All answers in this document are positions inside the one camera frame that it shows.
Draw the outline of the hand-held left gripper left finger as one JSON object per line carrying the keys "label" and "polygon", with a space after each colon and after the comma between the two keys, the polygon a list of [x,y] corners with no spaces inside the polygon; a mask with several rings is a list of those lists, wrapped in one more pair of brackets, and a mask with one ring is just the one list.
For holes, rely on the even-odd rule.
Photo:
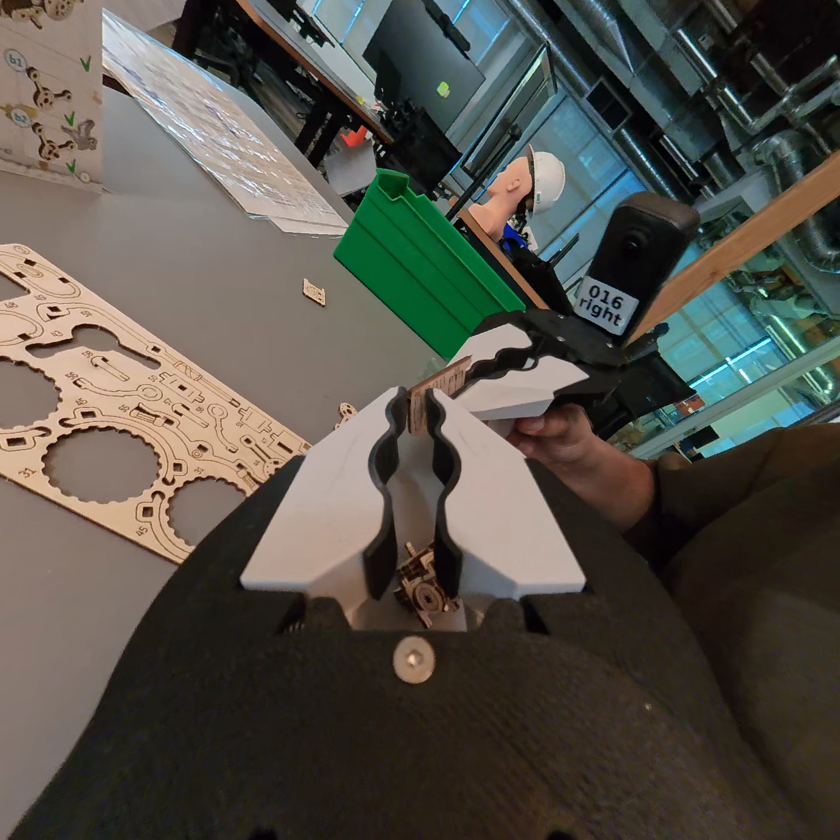
{"label": "hand-held left gripper left finger", "polygon": [[406,415],[407,391],[394,386],[309,449],[240,576],[245,589],[383,597],[397,560],[387,483]]}

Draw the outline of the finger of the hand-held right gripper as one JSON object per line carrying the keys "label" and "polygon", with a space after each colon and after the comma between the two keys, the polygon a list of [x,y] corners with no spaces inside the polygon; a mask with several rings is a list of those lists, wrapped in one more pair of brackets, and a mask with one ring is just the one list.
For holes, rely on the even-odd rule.
{"label": "finger of the hand-held right gripper", "polygon": [[472,335],[449,360],[456,364],[469,357],[469,368],[457,385],[445,387],[445,393],[458,394],[474,382],[524,369],[535,357],[533,345],[533,338],[512,324]]}
{"label": "finger of the hand-held right gripper", "polygon": [[588,374],[571,362],[538,358],[528,369],[471,382],[456,396],[456,404],[480,421],[537,417],[558,392],[587,379]]}

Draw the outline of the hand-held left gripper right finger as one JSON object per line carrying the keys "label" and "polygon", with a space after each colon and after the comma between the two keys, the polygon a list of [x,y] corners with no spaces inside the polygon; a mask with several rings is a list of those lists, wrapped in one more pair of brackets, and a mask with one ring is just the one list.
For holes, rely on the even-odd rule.
{"label": "hand-held left gripper right finger", "polygon": [[527,460],[438,389],[425,394],[437,500],[434,562],[451,598],[582,592],[585,575]]}

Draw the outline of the small slotted wooden puzzle panel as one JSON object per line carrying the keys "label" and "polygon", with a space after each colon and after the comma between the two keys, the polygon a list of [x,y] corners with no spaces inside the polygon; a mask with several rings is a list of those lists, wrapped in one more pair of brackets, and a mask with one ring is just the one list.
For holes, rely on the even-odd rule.
{"label": "small slotted wooden puzzle panel", "polygon": [[470,362],[471,357],[465,357],[408,390],[407,430],[410,435],[419,436],[427,431],[426,393],[433,390],[442,391],[447,396],[456,393],[466,382]]}

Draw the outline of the person's right forearm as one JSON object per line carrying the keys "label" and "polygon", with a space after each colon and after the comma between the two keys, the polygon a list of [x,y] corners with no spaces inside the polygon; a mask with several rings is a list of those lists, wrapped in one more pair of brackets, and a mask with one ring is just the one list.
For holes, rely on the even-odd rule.
{"label": "person's right forearm", "polygon": [[654,495],[623,537],[651,564],[665,564],[739,504],[783,480],[837,466],[838,456],[838,425],[827,423],[777,427],[696,463],[675,454],[635,458],[653,478]]}

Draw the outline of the grey desk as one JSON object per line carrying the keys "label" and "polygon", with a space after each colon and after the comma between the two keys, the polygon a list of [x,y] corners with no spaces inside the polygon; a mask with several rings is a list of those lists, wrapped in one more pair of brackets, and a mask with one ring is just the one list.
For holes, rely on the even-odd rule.
{"label": "grey desk", "polygon": [[[3,244],[46,257],[312,444],[341,403],[442,366],[333,258],[333,240],[250,219],[130,97],[105,90],[102,114],[108,190],[2,173]],[[2,838],[174,569],[2,480]]]}

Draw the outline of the person's right hand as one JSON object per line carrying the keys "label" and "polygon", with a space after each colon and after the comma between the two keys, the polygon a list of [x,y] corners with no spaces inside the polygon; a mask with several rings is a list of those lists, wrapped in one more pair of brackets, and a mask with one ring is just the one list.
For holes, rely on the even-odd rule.
{"label": "person's right hand", "polygon": [[576,405],[516,420],[506,440],[595,508],[606,509],[620,499],[627,469],[633,466],[631,458],[595,435]]}

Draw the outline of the wooden beam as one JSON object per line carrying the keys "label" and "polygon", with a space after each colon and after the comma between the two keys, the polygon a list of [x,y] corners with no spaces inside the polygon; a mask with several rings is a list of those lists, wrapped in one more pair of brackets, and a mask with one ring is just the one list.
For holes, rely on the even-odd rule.
{"label": "wooden beam", "polygon": [[630,340],[638,340],[838,195],[839,152],[836,151],[670,278],[641,318]]}

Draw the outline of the green plastic bin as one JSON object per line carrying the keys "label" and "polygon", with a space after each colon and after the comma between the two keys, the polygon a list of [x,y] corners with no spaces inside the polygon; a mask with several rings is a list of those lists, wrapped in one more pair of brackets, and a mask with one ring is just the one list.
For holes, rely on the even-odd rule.
{"label": "green plastic bin", "polygon": [[398,171],[377,170],[333,256],[446,359],[487,317],[526,308]]}

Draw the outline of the white hard hat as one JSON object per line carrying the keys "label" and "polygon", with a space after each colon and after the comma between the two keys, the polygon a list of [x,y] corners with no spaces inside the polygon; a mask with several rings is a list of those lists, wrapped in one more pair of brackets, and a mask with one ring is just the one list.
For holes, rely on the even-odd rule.
{"label": "white hard hat", "polygon": [[527,199],[527,213],[530,216],[548,212],[562,195],[566,182],[562,161],[551,152],[536,151],[527,147],[532,188]]}

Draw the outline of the wooden puzzle sheet round holes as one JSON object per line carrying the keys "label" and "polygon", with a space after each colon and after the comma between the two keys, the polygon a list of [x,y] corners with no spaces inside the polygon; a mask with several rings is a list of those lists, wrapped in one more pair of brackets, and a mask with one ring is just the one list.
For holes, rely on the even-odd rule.
{"label": "wooden puzzle sheet round holes", "polygon": [[[175,564],[193,547],[174,530],[176,494],[218,480],[252,495],[302,437],[194,366],[24,245],[2,245],[2,276],[25,291],[2,300],[2,362],[56,391],[45,418],[3,427],[2,477]],[[127,500],[80,500],[46,474],[49,451],[73,434],[113,431],[154,452],[157,475]]]}

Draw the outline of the mannequin head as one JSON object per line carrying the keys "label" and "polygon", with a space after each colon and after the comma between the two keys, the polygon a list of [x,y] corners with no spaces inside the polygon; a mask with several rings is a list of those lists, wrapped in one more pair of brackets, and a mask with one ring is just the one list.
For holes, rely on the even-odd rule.
{"label": "mannequin head", "polygon": [[482,204],[486,233],[496,231],[493,235],[500,238],[520,204],[528,201],[532,189],[532,164],[527,155],[520,156],[497,175],[486,191],[486,201]]}

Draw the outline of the silver ventilation ducts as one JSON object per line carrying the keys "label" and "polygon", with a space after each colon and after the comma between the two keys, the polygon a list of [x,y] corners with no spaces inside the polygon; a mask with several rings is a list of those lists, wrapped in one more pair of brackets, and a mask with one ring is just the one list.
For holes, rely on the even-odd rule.
{"label": "silver ventilation ducts", "polygon": [[645,183],[713,195],[754,170],[784,192],[838,148],[838,6],[509,2],[553,75]]}

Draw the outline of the large black monitor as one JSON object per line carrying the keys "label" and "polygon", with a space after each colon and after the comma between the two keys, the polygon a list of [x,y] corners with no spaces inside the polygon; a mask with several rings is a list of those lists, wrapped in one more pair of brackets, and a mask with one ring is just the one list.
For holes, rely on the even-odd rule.
{"label": "large black monitor", "polygon": [[435,2],[394,1],[362,57],[387,108],[410,102],[447,133],[486,80],[468,53],[466,38]]}

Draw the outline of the person's olive shirt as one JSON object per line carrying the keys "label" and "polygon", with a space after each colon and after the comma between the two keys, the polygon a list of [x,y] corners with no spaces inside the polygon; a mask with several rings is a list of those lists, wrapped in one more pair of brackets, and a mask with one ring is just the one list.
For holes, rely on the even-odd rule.
{"label": "person's olive shirt", "polygon": [[669,524],[663,575],[738,727],[818,838],[838,838],[838,516]]}

